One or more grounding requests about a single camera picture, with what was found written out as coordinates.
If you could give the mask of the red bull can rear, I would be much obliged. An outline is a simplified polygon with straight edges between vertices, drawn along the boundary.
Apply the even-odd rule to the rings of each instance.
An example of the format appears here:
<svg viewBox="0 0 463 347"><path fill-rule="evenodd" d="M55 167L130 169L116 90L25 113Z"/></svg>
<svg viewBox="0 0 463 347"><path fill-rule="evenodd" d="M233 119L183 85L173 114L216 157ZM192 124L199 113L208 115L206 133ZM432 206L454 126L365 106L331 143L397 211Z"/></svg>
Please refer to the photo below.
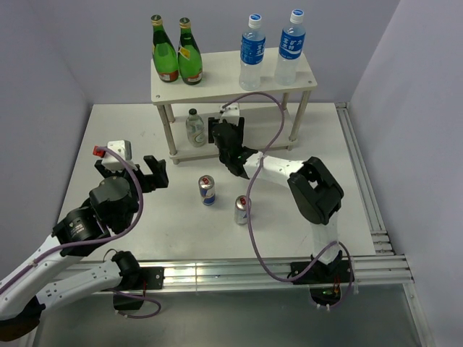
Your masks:
<svg viewBox="0 0 463 347"><path fill-rule="evenodd" d="M216 200L215 181L212 176L203 175L198 180L200 196L204 205L212 205Z"/></svg>

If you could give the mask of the white two-tier shelf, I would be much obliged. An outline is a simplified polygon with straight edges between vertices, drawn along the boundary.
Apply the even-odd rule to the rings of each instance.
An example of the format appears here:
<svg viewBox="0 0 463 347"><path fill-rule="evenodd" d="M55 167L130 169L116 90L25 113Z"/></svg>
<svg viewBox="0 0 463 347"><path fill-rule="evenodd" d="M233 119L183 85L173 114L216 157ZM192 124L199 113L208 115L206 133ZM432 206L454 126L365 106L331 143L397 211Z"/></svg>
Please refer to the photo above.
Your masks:
<svg viewBox="0 0 463 347"><path fill-rule="evenodd" d="M206 68L202 81L186 85L181 80L163 82L155 70L150 72L151 100L159 112L173 163L210 158L218 154L213 144L193 147L187 140L185 122L189 109L198 111L203 120L217 117L223 104L238 104L245 118L244 144L262 150L292 149L296 143L310 94L318 86L306 56L297 65L297 78L290 86L279 85L273 78L278 58L277 48L266 49L261 65L259 95L243 97L239 86L238 51L203 54Z"/></svg>

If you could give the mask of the red bull can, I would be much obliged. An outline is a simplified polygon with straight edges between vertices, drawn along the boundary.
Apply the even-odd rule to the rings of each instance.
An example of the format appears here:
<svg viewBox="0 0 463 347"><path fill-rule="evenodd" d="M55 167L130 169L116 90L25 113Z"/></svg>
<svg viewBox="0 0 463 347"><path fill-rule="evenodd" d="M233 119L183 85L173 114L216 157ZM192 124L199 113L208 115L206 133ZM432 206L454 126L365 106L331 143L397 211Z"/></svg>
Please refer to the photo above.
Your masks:
<svg viewBox="0 0 463 347"><path fill-rule="evenodd" d="M250 205L251 200L245 195L240 195L235 199L234 203L234 221L238 225L244 225L248 222L247 207Z"/></svg>
<svg viewBox="0 0 463 347"><path fill-rule="evenodd" d="M203 175L198 180L200 196L204 205L212 205L216 200L215 181L212 176Z"/></svg>

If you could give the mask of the small pocari sweat bottle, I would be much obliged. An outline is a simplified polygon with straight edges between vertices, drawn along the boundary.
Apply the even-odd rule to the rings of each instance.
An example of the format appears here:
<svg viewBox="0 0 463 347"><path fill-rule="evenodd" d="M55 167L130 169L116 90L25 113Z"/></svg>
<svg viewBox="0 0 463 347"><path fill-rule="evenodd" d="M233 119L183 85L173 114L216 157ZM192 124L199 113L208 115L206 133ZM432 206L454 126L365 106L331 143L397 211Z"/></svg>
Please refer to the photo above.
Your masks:
<svg viewBox="0 0 463 347"><path fill-rule="evenodd" d="M239 85L253 91L260 87L260 67L263 61L266 35L262 29L262 16L251 14L247 29L242 34L240 46Z"/></svg>

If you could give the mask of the clear chang bottle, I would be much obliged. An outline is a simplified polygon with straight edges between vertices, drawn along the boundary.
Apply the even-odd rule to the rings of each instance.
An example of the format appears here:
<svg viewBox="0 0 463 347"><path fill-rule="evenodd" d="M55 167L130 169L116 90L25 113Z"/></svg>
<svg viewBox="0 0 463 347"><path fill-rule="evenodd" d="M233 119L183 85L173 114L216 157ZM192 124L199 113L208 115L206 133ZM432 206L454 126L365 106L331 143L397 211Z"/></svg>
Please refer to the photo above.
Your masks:
<svg viewBox="0 0 463 347"><path fill-rule="evenodd" d="M201 147L206 143L205 125L195 108L188 111L185 122L187 139L193 147Z"/></svg>

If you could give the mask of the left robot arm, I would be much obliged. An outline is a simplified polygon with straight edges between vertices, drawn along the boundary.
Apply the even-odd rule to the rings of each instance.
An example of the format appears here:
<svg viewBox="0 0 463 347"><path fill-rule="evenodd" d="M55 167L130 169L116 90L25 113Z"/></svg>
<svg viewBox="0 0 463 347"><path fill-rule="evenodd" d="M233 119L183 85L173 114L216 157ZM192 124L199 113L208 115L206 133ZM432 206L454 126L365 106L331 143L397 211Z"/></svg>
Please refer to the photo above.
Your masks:
<svg viewBox="0 0 463 347"><path fill-rule="evenodd" d="M143 211L143 195L169 185L166 162L152 155L143 158L151 173L116 156L111 170L102 160L95 168L103 179L80 207L71 210L53 228L44 243L16 270L1 280L1 341L27 335L53 310L99 291L115 300L128 296L130 303L116 304L124 315L139 309L145 294L132 290L160 288L163 269L150 275L129 251L117 251L95 267L64 280L57 276L91 255L97 248L128 234Z"/></svg>

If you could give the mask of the green glass bottle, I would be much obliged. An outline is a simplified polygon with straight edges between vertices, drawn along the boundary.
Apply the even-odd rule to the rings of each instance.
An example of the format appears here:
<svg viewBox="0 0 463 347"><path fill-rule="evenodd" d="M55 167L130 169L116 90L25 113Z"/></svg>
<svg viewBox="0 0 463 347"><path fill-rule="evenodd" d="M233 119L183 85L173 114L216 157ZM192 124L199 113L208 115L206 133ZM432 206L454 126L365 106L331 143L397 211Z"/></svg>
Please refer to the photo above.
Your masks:
<svg viewBox="0 0 463 347"><path fill-rule="evenodd" d="M187 85L200 83L203 77L203 62L200 50L194 39L191 21L187 17L179 20L180 39L178 47L178 66L182 80Z"/></svg>
<svg viewBox="0 0 463 347"><path fill-rule="evenodd" d="M177 53L163 27L161 15L151 17L153 65L162 82L175 82L179 76Z"/></svg>

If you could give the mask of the large pocari sweat bottle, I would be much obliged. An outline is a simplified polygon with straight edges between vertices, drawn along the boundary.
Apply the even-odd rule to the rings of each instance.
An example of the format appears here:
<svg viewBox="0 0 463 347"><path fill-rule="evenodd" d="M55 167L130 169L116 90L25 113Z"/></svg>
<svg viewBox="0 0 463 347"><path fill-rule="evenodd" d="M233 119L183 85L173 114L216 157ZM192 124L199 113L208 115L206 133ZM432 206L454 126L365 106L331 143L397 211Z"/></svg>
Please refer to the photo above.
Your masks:
<svg viewBox="0 0 463 347"><path fill-rule="evenodd" d="M296 80L297 65L305 42L304 11L293 9L289 23L283 27L274 79L279 85L292 85Z"/></svg>

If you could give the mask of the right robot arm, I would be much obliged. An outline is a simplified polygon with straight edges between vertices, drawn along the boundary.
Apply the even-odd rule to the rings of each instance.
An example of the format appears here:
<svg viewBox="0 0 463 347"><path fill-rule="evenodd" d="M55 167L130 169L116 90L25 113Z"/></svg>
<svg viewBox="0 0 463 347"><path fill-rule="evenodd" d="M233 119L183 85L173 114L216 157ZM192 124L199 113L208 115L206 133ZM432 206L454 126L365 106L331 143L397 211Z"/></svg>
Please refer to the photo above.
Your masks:
<svg viewBox="0 0 463 347"><path fill-rule="evenodd" d="M244 122L208 120L209 141L218 148L219 160L231 174L254 181L258 178L289 188L296 206L313 230L313 260L307 274L330 281L341 264L337 219L344 191L320 158L286 160L245 147Z"/></svg>

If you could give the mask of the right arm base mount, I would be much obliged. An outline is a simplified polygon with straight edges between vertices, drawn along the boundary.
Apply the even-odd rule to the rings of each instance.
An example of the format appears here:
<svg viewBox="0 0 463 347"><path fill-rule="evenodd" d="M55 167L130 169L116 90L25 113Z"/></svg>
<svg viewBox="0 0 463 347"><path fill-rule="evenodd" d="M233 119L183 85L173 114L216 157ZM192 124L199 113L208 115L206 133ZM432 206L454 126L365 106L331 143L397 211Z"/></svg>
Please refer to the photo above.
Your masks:
<svg viewBox="0 0 463 347"><path fill-rule="evenodd" d="M287 279L297 277L310 263L291 262ZM310 298L318 308L330 310L342 302L345 294L354 288L354 271L348 260L341 260L332 269L316 262L301 278L292 280L296 286L309 286Z"/></svg>

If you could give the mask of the aluminium rail frame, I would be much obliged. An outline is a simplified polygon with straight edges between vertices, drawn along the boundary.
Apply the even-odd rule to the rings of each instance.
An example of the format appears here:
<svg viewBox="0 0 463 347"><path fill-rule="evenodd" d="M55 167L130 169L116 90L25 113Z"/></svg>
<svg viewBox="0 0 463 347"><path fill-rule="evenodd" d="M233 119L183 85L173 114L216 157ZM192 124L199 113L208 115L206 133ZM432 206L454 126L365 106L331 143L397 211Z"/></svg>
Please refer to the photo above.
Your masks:
<svg viewBox="0 0 463 347"><path fill-rule="evenodd" d="M339 237L357 290L330 311L310 302L309 286L269 277L247 229L233 220L234 198L247 186L218 160L169 165L168 189L149 195L137 228L114 242L144 267L161 266L153 296L159 316L126 320L110 294L96 294L44 319L22 346L433 346L407 258L395 252L365 177L351 124L341 106L311 103L300 140L281 157L325 162L344 189ZM198 180L215 181L204 205Z"/></svg>

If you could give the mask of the green glass bottle right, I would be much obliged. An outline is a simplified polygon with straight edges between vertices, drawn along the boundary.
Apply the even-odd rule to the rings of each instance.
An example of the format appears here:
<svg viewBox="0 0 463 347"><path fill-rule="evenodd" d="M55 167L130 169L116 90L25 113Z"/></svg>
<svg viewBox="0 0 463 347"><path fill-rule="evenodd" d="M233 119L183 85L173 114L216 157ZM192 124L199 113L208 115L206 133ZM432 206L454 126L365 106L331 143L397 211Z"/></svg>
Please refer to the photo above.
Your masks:
<svg viewBox="0 0 463 347"><path fill-rule="evenodd" d="M191 21L187 17L179 20L180 39L178 47L178 66L182 80L187 85L200 83L203 77L203 62L200 50L194 39Z"/></svg>

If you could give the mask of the red bull can front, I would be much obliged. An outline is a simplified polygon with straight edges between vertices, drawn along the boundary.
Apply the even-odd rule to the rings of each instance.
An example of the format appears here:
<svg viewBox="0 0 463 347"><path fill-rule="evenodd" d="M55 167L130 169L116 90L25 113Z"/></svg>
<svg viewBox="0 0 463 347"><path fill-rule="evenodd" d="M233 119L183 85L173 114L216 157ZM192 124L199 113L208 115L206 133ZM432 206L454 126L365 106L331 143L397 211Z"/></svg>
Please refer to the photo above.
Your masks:
<svg viewBox="0 0 463 347"><path fill-rule="evenodd" d="M245 195L240 195L235 199L234 203L234 221L238 225L244 225L248 222L247 207L250 205L251 200Z"/></svg>

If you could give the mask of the green glass bottle left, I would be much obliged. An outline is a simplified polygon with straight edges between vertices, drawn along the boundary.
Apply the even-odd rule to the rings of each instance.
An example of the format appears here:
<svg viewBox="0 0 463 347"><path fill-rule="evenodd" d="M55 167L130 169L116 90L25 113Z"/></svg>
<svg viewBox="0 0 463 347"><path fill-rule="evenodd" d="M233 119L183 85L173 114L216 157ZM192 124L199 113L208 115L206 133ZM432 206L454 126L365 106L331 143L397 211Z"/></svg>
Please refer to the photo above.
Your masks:
<svg viewBox="0 0 463 347"><path fill-rule="evenodd" d="M163 27L161 15L151 17L153 65L162 82L175 82L179 76L177 53Z"/></svg>

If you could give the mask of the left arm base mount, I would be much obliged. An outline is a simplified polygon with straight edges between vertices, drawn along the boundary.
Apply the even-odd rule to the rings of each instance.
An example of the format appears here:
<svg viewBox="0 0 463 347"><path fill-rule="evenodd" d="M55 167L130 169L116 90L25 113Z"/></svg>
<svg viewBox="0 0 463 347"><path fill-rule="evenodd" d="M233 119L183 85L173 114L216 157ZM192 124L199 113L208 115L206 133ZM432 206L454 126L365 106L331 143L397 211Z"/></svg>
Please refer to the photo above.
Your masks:
<svg viewBox="0 0 463 347"><path fill-rule="evenodd" d="M148 296L151 290L163 288L163 267L142 267L137 275L123 281L115 288L104 290L112 294L112 304L115 313L127 319L141 320L155 317L161 312L161 303ZM150 314L135 314L145 302L157 306Z"/></svg>

